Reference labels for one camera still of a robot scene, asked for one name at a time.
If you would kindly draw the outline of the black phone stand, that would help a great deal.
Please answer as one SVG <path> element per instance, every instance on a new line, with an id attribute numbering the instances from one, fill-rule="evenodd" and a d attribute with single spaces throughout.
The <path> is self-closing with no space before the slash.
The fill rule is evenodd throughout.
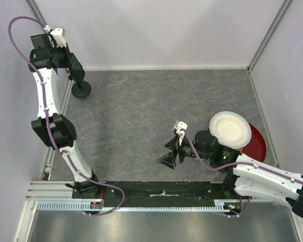
<path id="1" fill-rule="evenodd" d="M 71 94 L 79 99 L 86 98 L 91 93 L 91 85 L 84 80 L 83 77 L 73 78 L 69 76 L 70 81 L 74 81 L 74 84 L 71 87 Z"/>

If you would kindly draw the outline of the black smartphone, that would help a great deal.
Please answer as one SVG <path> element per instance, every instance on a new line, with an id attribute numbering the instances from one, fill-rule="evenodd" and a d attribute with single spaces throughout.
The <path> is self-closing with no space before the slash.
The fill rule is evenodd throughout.
<path id="1" fill-rule="evenodd" d="M 81 83 L 84 80 L 85 71 L 74 53 L 70 53 L 69 64 L 69 72 L 71 79 L 74 80 L 76 83 Z"/>

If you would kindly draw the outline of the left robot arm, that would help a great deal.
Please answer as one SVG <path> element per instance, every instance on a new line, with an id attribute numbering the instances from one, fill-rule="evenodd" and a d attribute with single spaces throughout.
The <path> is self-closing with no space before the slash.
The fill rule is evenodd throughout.
<path id="1" fill-rule="evenodd" d="M 74 125 L 61 112 L 58 104 L 58 69 L 65 69 L 68 79 L 74 81 L 71 93 L 76 98 L 85 98 L 91 93 L 91 85 L 84 80 L 85 71 L 67 43 L 62 43 L 51 34 L 31 37 L 30 71 L 36 80 L 39 109 L 37 119 L 31 122 L 32 129 L 43 141 L 65 160 L 74 176 L 72 188 L 75 199 L 101 198 L 103 188 L 97 176 L 86 164 L 77 144 Z"/>

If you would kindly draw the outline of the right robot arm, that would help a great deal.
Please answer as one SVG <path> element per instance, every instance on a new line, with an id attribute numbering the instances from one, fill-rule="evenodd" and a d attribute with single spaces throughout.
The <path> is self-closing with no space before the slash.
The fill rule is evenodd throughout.
<path id="1" fill-rule="evenodd" d="M 207 130 L 197 132 L 193 140 L 185 129 L 174 133 L 174 138 L 165 144 L 168 154 L 159 158 L 158 163 L 175 169 L 176 159 L 183 162 L 186 157 L 196 158 L 206 169 L 226 173 L 221 185 L 224 197 L 269 200 L 303 218 L 303 174 L 267 165 L 221 145 Z"/>

